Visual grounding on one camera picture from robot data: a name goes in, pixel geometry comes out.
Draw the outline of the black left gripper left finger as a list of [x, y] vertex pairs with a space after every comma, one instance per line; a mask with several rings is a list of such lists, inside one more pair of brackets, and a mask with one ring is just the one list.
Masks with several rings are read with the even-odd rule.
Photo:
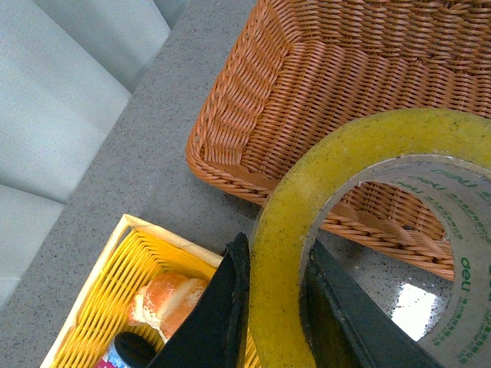
[[191, 314], [150, 367], [243, 367], [249, 316], [249, 241], [239, 233]]

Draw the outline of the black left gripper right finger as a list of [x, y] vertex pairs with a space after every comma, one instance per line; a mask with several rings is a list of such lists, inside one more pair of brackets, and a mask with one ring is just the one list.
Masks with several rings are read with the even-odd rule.
[[318, 240], [303, 280], [302, 323], [317, 367], [440, 367]]

